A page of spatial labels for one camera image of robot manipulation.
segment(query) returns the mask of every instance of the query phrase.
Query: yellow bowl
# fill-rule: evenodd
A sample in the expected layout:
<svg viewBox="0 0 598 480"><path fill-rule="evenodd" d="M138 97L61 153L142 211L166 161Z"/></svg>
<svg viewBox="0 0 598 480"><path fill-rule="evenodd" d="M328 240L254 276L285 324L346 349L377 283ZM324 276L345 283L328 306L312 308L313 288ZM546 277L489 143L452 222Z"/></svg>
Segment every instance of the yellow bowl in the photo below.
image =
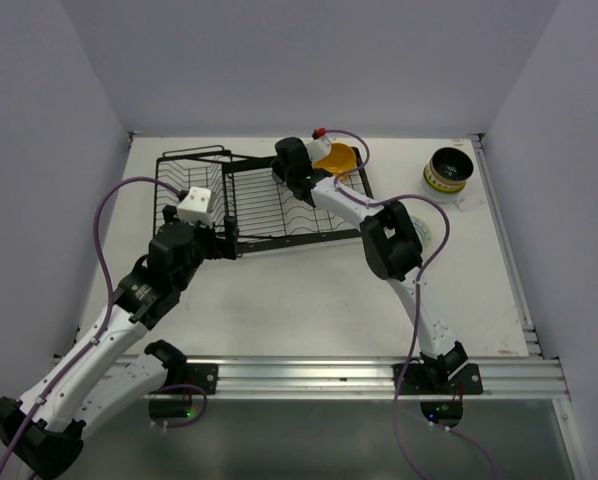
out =
<svg viewBox="0 0 598 480"><path fill-rule="evenodd" d="M323 168L333 175L339 175L355 168L357 166L357 157L352 147L345 143L333 143L330 153L315 163L314 166L315 168Z"/></svg>

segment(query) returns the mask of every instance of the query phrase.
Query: red cap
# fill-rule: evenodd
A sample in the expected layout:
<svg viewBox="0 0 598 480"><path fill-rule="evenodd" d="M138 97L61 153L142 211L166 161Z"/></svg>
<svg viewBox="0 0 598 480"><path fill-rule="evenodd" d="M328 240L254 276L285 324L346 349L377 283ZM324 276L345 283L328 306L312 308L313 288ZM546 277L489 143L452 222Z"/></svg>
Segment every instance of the red cap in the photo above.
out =
<svg viewBox="0 0 598 480"><path fill-rule="evenodd" d="M326 134L326 129L321 127L321 128L317 128L314 132L312 132L312 138L314 138L315 140L318 138L323 137Z"/></svg>

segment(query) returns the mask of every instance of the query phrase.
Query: white table surface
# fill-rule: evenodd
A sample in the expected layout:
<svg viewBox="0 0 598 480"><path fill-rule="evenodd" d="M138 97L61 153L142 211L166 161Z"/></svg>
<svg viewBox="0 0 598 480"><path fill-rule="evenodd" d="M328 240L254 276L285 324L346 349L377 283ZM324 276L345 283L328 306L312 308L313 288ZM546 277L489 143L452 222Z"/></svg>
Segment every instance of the white table surface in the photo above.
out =
<svg viewBox="0 0 598 480"><path fill-rule="evenodd" d="M136 138L124 178L154 176L162 152L220 143L236 153L269 156L278 139ZM353 141L341 139L354 145ZM450 242L427 273L437 308L471 356L527 356L494 223L468 140L368 139L367 168L376 198L422 193L424 165L439 148L454 146L475 163L475 174L454 204L444 206ZM432 231L424 257L438 245L443 222L416 200L409 212ZM153 187L124 187L105 240L113 281L147 251ZM81 320L81 334L105 305L97 272ZM370 272L360 240L206 261L175 307L129 354L164 339L189 355L391 356L404 355L412 325L384 282Z"/></svg>

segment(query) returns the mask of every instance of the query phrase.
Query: white wall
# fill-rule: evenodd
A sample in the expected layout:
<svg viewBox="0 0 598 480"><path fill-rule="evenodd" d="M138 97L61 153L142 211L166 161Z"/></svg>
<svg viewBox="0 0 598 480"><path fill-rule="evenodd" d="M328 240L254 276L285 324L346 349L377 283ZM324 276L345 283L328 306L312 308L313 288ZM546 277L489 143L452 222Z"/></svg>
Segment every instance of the white wall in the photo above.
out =
<svg viewBox="0 0 598 480"><path fill-rule="evenodd" d="M124 125L154 135L490 125L558 0L62 0Z"/></svg>
<svg viewBox="0 0 598 480"><path fill-rule="evenodd" d="M30 387L74 335L92 214L125 149L59 2L0 1L0 396Z"/></svg>
<svg viewBox="0 0 598 480"><path fill-rule="evenodd" d="M598 478L598 0L563 0L486 136L542 346Z"/></svg>

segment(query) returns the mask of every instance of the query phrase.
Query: black wire dish rack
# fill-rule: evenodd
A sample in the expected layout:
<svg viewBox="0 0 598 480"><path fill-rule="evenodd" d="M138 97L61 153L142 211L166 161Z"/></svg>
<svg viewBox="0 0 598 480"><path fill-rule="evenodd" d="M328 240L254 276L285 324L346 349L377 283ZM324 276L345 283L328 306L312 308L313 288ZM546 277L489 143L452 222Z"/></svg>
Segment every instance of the black wire dish rack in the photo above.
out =
<svg viewBox="0 0 598 480"><path fill-rule="evenodd" d="M357 165L359 150L354 148ZM271 157L239 155L223 145L173 150L157 159L155 178L180 190L192 186L214 193L212 220L215 230L224 232L223 217L236 219L239 228L237 253L330 242L359 236L343 219L297 200L290 190L272 177ZM364 171L341 182L372 198ZM153 231L163 224L162 210L176 205L176 196L163 187L155 188Z"/></svg>

